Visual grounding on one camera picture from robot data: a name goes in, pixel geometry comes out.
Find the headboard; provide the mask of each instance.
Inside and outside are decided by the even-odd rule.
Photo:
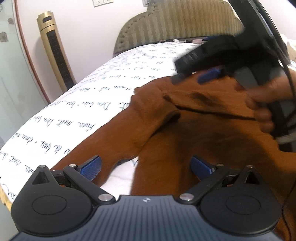
[[[146,12],[122,27],[113,55],[160,40],[235,35],[242,30],[230,4],[223,0],[150,0]]]

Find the light switch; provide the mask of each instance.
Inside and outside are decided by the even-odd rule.
[[[93,0],[93,2],[95,7],[105,4],[104,0]]]

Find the white logo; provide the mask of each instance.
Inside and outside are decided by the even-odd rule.
[[[143,199],[143,202],[145,202],[145,203],[148,203],[148,202],[150,202],[150,201],[151,201],[151,199],[148,198],[148,197]]]

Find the gold tower fan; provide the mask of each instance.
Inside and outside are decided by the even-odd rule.
[[[51,11],[37,18],[41,39],[50,64],[63,92],[74,86],[74,77],[59,37],[54,14]]]

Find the floor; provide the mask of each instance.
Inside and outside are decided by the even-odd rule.
[[[0,201],[0,241],[8,241],[15,234],[17,234],[17,229],[10,216],[10,212]]]

